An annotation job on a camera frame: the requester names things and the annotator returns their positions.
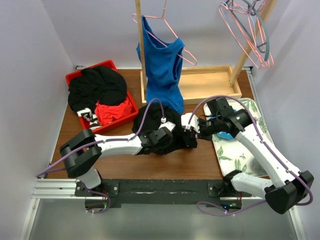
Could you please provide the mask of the black tank top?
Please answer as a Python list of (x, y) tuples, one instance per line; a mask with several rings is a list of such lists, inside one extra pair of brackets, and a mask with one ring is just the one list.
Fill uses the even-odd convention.
[[(174, 124), (171, 133), (160, 130), (162, 114), (168, 123)], [(174, 109), (161, 107), (158, 101), (150, 106), (143, 106), (133, 121), (132, 131), (142, 139), (143, 149), (140, 155), (154, 153), (159, 156), (169, 154), (180, 149), (192, 149), (198, 146), (198, 139), (209, 141), (211, 135), (186, 130), (182, 126), (181, 115)]]

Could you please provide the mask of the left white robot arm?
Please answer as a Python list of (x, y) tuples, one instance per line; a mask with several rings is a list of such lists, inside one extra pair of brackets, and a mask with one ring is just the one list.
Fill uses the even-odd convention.
[(104, 136), (85, 129), (60, 147), (60, 155), (67, 176), (78, 179), (92, 196), (104, 190), (102, 177), (94, 168), (102, 157), (116, 155), (149, 155), (166, 147), (173, 139), (175, 124), (162, 123), (157, 130), (124, 136)]

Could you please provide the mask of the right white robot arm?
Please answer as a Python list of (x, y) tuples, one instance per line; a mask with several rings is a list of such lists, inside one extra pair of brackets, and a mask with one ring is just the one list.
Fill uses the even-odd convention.
[(229, 133), (250, 151), (269, 178), (256, 177), (236, 169), (223, 177), (222, 191), (230, 197), (245, 192), (262, 198), (262, 202), (278, 214), (284, 214), (294, 206), (310, 205), (314, 200), (311, 190), (314, 176), (292, 164), (262, 135), (262, 130), (243, 102), (239, 103), (242, 108), (234, 111), (228, 103), (229, 99), (227, 95), (214, 95), (198, 104), (206, 104), (212, 114), (210, 125), (202, 125), (200, 134)]

